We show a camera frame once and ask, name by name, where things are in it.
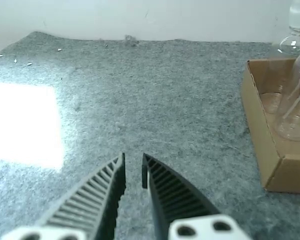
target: brown cardboard tray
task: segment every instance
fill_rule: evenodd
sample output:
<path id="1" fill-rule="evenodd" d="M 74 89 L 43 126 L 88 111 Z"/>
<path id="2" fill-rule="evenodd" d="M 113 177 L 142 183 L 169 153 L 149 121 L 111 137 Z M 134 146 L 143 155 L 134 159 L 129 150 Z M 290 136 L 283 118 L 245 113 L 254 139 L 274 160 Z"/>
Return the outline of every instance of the brown cardboard tray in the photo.
<path id="1" fill-rule="evenodd" d="M 259 97 L 268 63 L 266 59 L 248 61 L 241 89 L 261 184 L 268 191 L 300 193 L 300 142 L 276 134 L 275 116 L 265 113 Z"/>

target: clear glass container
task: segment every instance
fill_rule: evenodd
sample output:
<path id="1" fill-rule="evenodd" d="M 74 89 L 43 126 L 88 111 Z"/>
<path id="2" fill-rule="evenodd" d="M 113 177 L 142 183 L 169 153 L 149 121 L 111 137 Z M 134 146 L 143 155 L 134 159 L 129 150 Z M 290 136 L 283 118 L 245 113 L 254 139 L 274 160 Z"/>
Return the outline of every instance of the clear glass container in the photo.
<path id="1" fill-rule="evenodd" d="M 283 86 L 274 129 L 285 139 L 300 141 L 300 56 L 295 60 L 290 76 Z"/>
<path id="2" fill-rule="evenodd" d="M 299 55 L 300 29 L 291 28 L 288 36 L 272 44 L 259 92 L 263 108 L 267 113 L 276 113 L 282 98 L 283 86 L 286 84 L 287 76 L 291 74 L 292 59 L 296 59 Z"/>

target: glass bottle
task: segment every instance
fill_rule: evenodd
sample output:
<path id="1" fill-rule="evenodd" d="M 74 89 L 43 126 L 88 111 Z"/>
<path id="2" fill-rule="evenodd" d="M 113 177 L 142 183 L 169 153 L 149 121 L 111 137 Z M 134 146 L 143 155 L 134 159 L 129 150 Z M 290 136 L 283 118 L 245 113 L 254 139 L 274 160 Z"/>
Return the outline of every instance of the glass bottle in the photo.
<path id="1" fill-rule="evenodd" d="M 291 75 L 294 60 L 300 55 L 300 0 L 293 0 L 289 11 L 287 36 L 275 41 L 269 53 L 268 66 L 259 91 L 264 110 L 277 112 L 282 98 L 283 86 Z"/>

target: gray carpet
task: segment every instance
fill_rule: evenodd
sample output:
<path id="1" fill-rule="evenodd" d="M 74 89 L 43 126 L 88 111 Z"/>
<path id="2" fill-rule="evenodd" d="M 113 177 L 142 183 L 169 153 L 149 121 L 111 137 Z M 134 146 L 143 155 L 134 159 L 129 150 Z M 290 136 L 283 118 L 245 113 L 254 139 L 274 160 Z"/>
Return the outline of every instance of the gray carpet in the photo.
<path id="1" fill-rule="evenodd" d="M 81 41 L 38 32 L 4 49 L 0 82 L 10 85 L 3 86 L 54 90 L 64 154 L 58 169 L 31 164 L 32 155 L 28 164 L 11 161 L 7 154 L 0 159 L 0 235 L 33 224 L 83 176 L 125 152 L 127 188 L 115 239 L 153 240 L 150 201 L 141 186 L 145 152 L 187 178 L 253 239 L 300 240 L 300 195 L 261 187 L 241 102 L 245 62 L 267 56 L 268 49 L 267 44 L 241 42 Z M 21 103 L 32 103 L 30 96 L 23 94 Z M 50 121 L 36 118 L 44 102 L 39 110 L 38 100 L 29 104 L 32 116 L 23 106 L 18 110 L 18 99 L 18 94 L 0 94 L 0 106 L 17 108 L 13 116 L 18 124 L 26 123 L 23 128 L 40 129 Z M 14 118 L 0 113 L 0 129 L 14 131 L 9 127 Z M 26 143 L 23 150 L 27 144 L 41 149 L 41 141 L 19 134 Z M 13 143 L 0 141 L 10 148 Z M 43 161 L 49 156 L 43 151 Z"/>

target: white wall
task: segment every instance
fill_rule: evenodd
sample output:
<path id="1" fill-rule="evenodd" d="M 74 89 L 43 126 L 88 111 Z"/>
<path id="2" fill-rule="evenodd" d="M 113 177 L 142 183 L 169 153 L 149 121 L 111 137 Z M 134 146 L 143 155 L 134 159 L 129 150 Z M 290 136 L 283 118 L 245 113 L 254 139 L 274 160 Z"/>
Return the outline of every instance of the white wall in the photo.
<path id="1" fill-rule="evenodd" d="M 291 0 L 0 0 L 0 48 L 33 31 L 72 39 L 270 42 Z"/>

